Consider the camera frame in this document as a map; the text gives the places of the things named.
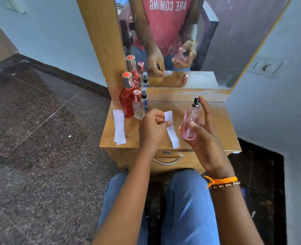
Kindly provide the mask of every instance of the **fingernail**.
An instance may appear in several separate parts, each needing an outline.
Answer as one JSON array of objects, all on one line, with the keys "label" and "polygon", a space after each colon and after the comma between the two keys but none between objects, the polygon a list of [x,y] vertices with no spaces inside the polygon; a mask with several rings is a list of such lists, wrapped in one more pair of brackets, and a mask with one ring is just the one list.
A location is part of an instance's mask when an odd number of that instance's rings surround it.
[{"label": "fingernail", "polygon": [[193,122],[193,121],[189,121],[189,126],[190,127],[194,127],[196,125],[196,123],[195,122]]}]

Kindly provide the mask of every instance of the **white paper strip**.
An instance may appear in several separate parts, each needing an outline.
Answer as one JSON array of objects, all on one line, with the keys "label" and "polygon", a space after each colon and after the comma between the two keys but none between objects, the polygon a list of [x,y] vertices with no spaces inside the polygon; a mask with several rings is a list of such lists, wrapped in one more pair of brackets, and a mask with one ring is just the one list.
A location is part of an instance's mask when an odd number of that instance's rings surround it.
[{"label": "white paper strip", "polygon": [[167,75],[172,75],[172,71],[170,71],[170,70],[165,70],[165,71],[163,71],[165,74],[167,74]]},{"label": "white paper strip", "polygon": [[180,144],[179,144],[179,140],[177,138],[177,134],[175,133],[174,127],[173,127],[173,114],[172,114],[172,111],[164,112],[164,116],[165,116],[165,121],[171,121],[172,122],[172,125],[169,126],[168,128],[166,128],[167,133],[169,133],[169,137],[170,137],[170,140],[172,142],[172,147],[174,149],[178,148],[178,147],[180,147]]},{"label": "white paper strip", "polygon": [[114,116],[114,142],[116,145],[125,144],[126,136],[124,134],[124,114],[122,109],[113,110]]}]

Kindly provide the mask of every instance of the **blue jeans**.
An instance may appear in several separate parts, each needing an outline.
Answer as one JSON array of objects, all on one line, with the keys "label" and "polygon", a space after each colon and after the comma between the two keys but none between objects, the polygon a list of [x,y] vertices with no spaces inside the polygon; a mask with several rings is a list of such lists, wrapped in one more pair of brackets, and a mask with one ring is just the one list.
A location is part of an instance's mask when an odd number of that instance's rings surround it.
[{"label": "blue jeans", "polygon": [[[128,175],[114,176],[106,186],[98,228],[110,212]],[[176,173],[167,190],[167,208],[161,232],[162,245],[219,245],[214,206],[207,182],[192,169]],[[147,219],[143,214],[138,245],[147,244]]]},{"label": "blue jeans", "polygon": [[[145,70],[147,70],[147,65],[146,65],[146,60],[148,58],[148,55],[146,51],[142,49],[138,49],[136,46],[131,47],[131,55],[135,56],[136,63],[138,62],[144,62],[145,63]],[[175,54],[168,55],[164,58],[164,67],[165,70],[170,70],[170,71],[190,71],[190,68],[185,68],[185,69],[177,69],[173,66],[172,58],[174,57]]]}]

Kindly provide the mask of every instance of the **floor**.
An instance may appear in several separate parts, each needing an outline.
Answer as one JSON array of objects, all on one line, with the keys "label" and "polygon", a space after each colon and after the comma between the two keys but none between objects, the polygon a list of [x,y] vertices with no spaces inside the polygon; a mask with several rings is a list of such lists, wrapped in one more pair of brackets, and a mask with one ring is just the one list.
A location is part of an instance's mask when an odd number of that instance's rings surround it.
[{"label": "floor", "polygon": [[[119,173],[99,148],[110,101],[107,88],[24,56],[0,63],[0,244],[91,242]],[[283,244],[283,157],[240,143],[229,158],[249,211],[265,244]],[[158,244],[162,187],[149,187],[149,244]]]}]

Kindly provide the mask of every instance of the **person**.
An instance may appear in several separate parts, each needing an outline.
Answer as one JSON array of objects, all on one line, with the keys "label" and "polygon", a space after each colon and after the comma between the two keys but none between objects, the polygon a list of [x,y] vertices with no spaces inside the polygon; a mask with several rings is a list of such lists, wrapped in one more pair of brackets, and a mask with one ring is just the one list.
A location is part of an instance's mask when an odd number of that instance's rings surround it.
[{"label": "person", "polygon": [[[129,0],[135,35],[131,54],[146,62],[147,72],[165,76],[165,70],[189,71],[197,52],[197,23],[204,0]],[[173,59],[189,51],[187,62]]]},{"label": "person", "polygon": [[[187,142],[211,178],[234,177],[210,107],[204,98],[199,98],[205,112],[205,124],[190,122],[197,138]],[[156,109],[141,120],[136,162],[128,174],[116,175],[108,183],[93,245],[147,244],[144,205],[150,165],[169,125],[164,113]],[[239,185],[209,191],[207,182],[199,173],[186,169],[176,173],[169,183],[161,244],[263,245],[263,242]]]}]

